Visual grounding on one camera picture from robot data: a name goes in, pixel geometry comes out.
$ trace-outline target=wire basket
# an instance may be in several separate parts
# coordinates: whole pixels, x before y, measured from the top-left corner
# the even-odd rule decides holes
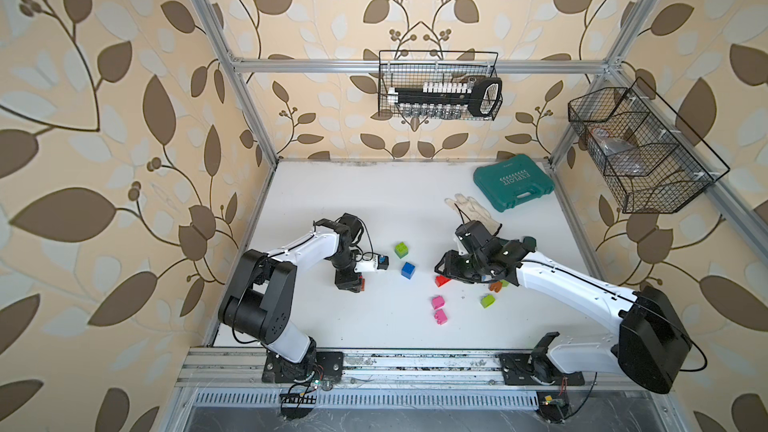
[[[379,115],[494,120],[503,101],[497,58],[495,52],[381,50]]]
[[[678,212],[722,178],[730,168],[685,119],[662,97],[677,116],[677,123],[696,136],[696,152],[705,152],[722,167],[707,167],[694,147],[679,138],[681,132],[666,126],[646,103],[636,80],[631,87],[607,87],[568,103],[568,121],[579,135],[625,213]]]

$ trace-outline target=lime green block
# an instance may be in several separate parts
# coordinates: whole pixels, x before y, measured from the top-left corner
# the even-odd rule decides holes
[[[395,245],[395,254],[400,258],[405,257],[408,255],[408,247],[400,242],[398,245]]]
[[[496,299],[494,299],[493,295],[486,295],[484,298],[480,299],[480,304],[482,304],[483,308],[488,308],[496,302]]]

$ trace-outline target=red toy block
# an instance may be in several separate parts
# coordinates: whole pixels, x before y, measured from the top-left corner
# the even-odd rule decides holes
[[[444,312],[442,309],[435,312],[435,320],[437,321],[437,325],[443,325],[445,322],[448,321],[448,318],[446,317],[446,312]]]

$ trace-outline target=floral wallpaper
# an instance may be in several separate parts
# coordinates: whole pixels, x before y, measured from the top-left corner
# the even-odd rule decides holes
[[[365,49],[601,60],[636,0],[211,0],[237,56],[350,59]]]
[[[0,429],[151,430],[268,166],[187,0],[0,3]]]
[[[493,121],[403,119],[378,112],[370,76],[254,73],[246,80],[283,158],[445,160],[549,157],[588,87],[579,74],[507,74]]]
[[[723,180],[768,222],[768,2],[661,0],[624,66],[643,77],[730,164]],[[768,268],[705,196],[673,215],[621,214],[583,147],[560,168],[571,201],[613,283],[663,290],[709,366],[675,389],[703,432],[764,430]],[[693,350],[684,366],[703,363]]]

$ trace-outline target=vent grate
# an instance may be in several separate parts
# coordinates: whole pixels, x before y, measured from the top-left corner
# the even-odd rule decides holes
[[[528,390],[318,390],[316,407],[331,409],[536,410],[536,393]],[[197,393],[199,407],[274,408],[278,389],[210,388]]]

